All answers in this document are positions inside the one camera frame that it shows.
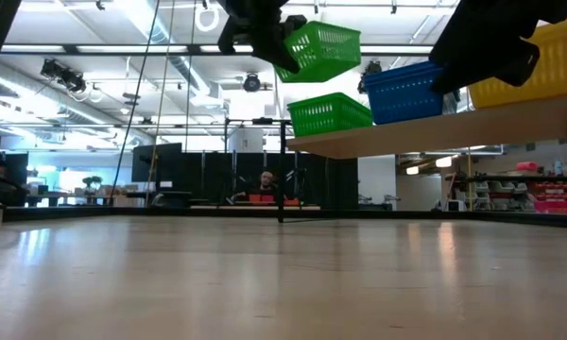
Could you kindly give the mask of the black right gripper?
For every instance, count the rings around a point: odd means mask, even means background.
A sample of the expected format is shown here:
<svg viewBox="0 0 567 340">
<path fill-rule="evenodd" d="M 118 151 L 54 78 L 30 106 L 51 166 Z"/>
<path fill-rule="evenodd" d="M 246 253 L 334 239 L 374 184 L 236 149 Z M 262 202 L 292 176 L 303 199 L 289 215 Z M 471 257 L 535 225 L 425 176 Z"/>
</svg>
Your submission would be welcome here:
<svg viewBox="0 0 567 340">
<path fill-rule="evenodd" d="M 485 39 L 483 42 L 438 42 L 429 60 L 441 69 L 430 85 L 437 94 L 447 94 L 491 77 L 513 87 L 524 85 L 540 59 L 537 45 L 520 38 Z"/>
</svg>

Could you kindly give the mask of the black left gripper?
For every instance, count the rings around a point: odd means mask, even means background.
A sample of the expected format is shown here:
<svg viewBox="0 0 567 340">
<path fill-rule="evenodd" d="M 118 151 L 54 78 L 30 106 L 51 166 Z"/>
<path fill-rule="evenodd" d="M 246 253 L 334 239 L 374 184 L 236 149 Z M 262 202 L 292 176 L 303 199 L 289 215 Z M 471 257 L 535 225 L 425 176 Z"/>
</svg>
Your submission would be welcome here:
<svg viewBox="0 0 567 340">
<path fill-rule="evenodd" d="M 288 0 L 215 0 L 229 15 L 217 45 L 221 53 L 235 53 L 234 44 L 248 40 L 254 57 L 268 61 L 292 74 L 299 64 L 287 50 L 282 36 L 281 7 Z M 283 32 L 292 34 L 308 22 L 304 15 L 289 15 L 283 22 Z"/>
</svg>

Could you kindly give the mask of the background black gantry frame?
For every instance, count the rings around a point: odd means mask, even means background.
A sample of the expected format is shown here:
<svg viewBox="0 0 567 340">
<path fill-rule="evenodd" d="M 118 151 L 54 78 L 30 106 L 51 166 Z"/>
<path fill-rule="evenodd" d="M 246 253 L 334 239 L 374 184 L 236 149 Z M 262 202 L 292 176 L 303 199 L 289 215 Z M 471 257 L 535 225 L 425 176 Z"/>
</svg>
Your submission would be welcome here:
<svg viewBox="0 0 567 340">
<path fill-rule="evenodd" d="M 279 151 L 279 175 L 284 176 L 284 155 L 286 153 L 286 127 L 291 125 L 291 121 L 289 119 L 274 119 L 274 118 L 267 118 L 267 117 L 259 117 L 259 118 L 252 118 L 252 119 L 231 119 L 226 118 L 224 121 L 224 146 L 225 150 L 224 153 L 228 153 L 228 140 L 229 140 L 229 127 L 233 123 L 238 123 L 238 127 L 241 128 L 245 123 L 252 123 L 254 126 L 258 127 L 267 127 L 267 126 L 277 126 L 279 129 L 279 136 L 280 136 L 280 151 Z"/>
</svg>

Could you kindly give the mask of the black background partition wall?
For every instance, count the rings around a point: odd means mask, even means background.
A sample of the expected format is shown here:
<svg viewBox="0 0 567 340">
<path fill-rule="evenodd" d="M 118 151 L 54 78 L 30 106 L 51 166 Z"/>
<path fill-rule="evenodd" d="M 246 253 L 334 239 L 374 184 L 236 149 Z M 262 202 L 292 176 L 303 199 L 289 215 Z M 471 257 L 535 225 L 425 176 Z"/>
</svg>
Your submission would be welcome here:
<svg viewBox="0 0 567 340">
<path fill-rule="evenodd" d="M 184 153 L 182 178 L 176 186 L 194 205 L 250 205 L 237 193 L 254 187 L 263 171 L 272 172 L 285 199 L 305 208 L 354 210 L 358 207 L 358 161 L 332 160 L 306 153 L 285 153 L 284 176 L 279 153 Z"/>
</svg>

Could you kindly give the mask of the yellow plastic slotted basket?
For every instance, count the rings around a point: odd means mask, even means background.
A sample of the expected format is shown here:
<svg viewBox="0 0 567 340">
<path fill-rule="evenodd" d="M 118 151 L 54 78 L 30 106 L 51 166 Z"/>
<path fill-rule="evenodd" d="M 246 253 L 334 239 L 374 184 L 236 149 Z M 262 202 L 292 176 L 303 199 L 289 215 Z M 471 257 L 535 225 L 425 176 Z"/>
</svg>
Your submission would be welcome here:
<svg viewBox="0 0 567 340">
<path fill-rule="evenodd" d="M 470 85 L 476 109 L 567 95 L 567 20 L 537 27 L 527 41 L 541 53 L 530 79 L 521 87 L 494 77 Z"/>
</svg>

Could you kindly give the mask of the long overhead light bar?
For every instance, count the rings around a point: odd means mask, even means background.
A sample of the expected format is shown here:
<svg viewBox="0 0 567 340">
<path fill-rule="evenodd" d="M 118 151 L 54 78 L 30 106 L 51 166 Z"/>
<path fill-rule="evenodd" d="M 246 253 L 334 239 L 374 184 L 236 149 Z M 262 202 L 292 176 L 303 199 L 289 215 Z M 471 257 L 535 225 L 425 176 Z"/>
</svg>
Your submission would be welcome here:
<svg viewBox="0 0 567 340">
<path fill-rule="evenodd" d="M 361 54 L 375 57 L 425 57 L 433 46 L 428 44 L 362 44 Z M 207 56 L 221 55 L 214 44 L 5 44 L 0 51 L 3 55 L 42 56 Z"/>
</svg>

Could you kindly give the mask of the black ceiling spotlight cluster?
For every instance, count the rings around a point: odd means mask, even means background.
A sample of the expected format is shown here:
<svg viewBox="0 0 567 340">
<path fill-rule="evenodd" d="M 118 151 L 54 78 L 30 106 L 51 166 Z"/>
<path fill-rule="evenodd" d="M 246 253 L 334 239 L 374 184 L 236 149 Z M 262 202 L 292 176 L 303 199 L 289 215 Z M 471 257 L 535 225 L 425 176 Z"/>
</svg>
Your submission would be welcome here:
<svg viewBox="0 0 567 340">
<path fill-rule="evenodd" d="M 40 74 L 50 80 L 55 80 L 70 93 L 80 94 L 86 91 L 83 74 L 61 65 L 55 59 L 45 59 Z"/>
</svg>

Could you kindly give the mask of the rack of red bins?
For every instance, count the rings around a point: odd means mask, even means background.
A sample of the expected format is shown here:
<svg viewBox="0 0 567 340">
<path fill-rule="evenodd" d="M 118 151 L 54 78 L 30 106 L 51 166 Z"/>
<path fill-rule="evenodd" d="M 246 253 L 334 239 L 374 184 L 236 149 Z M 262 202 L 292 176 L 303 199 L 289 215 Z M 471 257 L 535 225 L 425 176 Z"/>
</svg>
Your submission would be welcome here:
<svg viewBox="0 0 567 340">
<path fill-rule="evenodd" d="M 536 213 L 567 214 L 567 181 L 535 182 L 529 194 Z"/>
</svg>

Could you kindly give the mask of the green plastic slotted basket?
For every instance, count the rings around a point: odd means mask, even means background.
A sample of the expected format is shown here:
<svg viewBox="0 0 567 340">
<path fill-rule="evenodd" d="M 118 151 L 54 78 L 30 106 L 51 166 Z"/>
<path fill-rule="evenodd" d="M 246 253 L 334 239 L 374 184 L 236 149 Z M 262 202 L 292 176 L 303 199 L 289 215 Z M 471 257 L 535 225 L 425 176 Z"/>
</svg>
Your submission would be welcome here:
<svg viewBox="0 0 567 340">
<path fill-rule="evenodd" d="M 370 109 L 344 93 L 330 93 L 287 105 L 296 137 L 371 127 Z"/>
<path fill-rule="evenodd" d="M 294 74 L 279 66 L 283 83 L 322 83 L 361 63 L 361 32 L 312 21 L 294 31 L 284 43 L 300 70 Z"/>
</svg>

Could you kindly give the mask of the small potted plant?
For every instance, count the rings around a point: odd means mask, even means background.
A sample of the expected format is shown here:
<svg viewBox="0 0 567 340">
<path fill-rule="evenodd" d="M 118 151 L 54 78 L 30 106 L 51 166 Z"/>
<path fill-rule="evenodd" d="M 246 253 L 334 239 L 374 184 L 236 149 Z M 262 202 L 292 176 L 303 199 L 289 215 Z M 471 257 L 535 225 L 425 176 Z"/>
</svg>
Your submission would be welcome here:
<svg viewBox="0 0 567 340">
<path fill-rule="evenodd" d="M 101 187 L 103 179 L 99 176 L 91 176 L 82 180 L 85 185 L 84 194 L 86 196 L 95 195 Z"/>
</svg>

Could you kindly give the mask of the blue plastic slotted basket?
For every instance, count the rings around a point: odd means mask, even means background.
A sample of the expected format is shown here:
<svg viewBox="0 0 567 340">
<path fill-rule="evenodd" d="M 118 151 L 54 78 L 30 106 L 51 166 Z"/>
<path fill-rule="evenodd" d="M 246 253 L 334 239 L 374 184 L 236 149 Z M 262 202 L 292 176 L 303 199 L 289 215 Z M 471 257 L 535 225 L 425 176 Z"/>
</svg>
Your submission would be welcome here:
<svg viewBox="0 0 567 340">
<path fill-rule="evenodd" d="M 430 87 L 442 69 L 430 61 L 363 77 L 375 125 L 454 114 L 460 92 L 435 93 Z"/>
</svg>

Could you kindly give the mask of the white cylindrical tank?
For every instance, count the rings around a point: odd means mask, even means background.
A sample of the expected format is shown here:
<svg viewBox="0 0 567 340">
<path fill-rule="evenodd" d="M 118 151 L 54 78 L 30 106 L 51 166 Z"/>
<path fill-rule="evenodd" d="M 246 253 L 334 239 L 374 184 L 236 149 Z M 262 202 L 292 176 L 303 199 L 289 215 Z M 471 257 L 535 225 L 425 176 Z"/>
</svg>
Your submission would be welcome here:
<svg viewBox="0 0 567 340">
<path fill-rule="evenodd" d="M 236 153 L 261 153 L 265 145 L 264 139 L 261 128 L 237 128 L 228 137 L 228 149 Z"/>
</svg>

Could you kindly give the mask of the wooden shelf with black legs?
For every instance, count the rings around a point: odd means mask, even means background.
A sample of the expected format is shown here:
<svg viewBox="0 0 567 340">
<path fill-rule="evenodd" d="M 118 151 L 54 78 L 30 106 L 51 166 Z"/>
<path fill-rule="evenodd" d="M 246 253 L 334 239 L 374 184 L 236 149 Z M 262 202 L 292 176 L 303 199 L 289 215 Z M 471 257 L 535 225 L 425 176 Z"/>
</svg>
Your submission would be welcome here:
<svg viewBox="0 0 567 340">
<path fill-rule="evenodd" d="M 567 141 L 567 95 L 295 138 L 284 145 L 294 151 L 344 160 L 561 139 Z"/>
</svg>

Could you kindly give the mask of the black background monitor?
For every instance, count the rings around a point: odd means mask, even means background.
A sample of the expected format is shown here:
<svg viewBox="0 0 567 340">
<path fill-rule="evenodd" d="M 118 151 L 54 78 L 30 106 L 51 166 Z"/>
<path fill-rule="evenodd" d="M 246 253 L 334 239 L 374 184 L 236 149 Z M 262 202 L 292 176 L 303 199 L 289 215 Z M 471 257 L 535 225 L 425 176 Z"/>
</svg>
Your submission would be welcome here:
<svg viewBox="0 0 567 340">
<path fill-rule="evenodd" d="M 178 181 L 183 174 L 182 144 L 137 146 L 132 150 L 131 180 Z"/>
</svg>

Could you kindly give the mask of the person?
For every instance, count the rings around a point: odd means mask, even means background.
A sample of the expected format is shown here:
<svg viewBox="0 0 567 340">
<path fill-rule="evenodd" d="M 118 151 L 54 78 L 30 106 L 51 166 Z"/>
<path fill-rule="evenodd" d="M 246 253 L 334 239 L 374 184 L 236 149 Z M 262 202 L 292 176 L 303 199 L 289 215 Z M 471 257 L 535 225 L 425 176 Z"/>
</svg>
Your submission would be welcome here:
<svg viewBox="0 0 567 340">
<path fill-rule="evenodd" d="M 272 172 L 263 171 L 256 186 L 239 192 L 236 194 L 236 196 L 242 200 L 249 201 L 250 194 L 272 195 L 275 196 L 277 202 L 279 201 L 279 185 L 277 184 L 276 179 L 277 178 Z"/>
</svg>

